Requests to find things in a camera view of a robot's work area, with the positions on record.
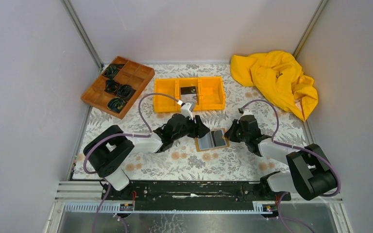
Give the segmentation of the yellow leather card holder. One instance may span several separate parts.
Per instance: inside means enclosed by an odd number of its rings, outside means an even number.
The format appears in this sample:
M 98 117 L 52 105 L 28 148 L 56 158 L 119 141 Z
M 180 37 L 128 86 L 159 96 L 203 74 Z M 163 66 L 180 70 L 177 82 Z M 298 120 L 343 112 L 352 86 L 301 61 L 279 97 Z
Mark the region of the yellow leather card holder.
M 201 152 L 229 147 L 229 141 L 224 137 L 225 132 L 225 128 L 214 129 L 202 138 L 195 138 L 196 150 Z

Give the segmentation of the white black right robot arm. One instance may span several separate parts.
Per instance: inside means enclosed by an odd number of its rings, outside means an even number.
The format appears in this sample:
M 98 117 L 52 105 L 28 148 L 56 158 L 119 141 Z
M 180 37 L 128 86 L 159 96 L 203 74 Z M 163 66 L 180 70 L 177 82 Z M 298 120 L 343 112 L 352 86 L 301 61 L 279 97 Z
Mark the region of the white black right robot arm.
M 244 143 L 249 152 L 270 157 L 286 164 L 288 172 L 273 172 L 260 179 L 259 193 L 271 200 L 278 193 L 297 192 L 303 199 L 331 197 L 340 191 L 338 175 L 333 171 L 323 150 L 317 144 L 298 147 L 264 135 L 253 115 L 233 120 L 225 137 L 231 142 Z

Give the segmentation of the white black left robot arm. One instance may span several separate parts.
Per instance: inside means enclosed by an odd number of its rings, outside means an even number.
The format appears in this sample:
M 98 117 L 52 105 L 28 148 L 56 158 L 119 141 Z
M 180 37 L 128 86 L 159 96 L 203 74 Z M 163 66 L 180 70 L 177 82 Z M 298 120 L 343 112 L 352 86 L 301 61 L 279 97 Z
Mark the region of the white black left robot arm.
M 84 148 L 83 169 L 103 178 L 113 188 L 113 194 L 124 200 L 130 196 L 131 187 L 130 179 L 120 166 L 128 155 L 161 153 L 180 138 L 202 138 L 209 132 L 199 115 L 174 114 L 149 134 L 125 133 L 118 125 L 112 125 Z

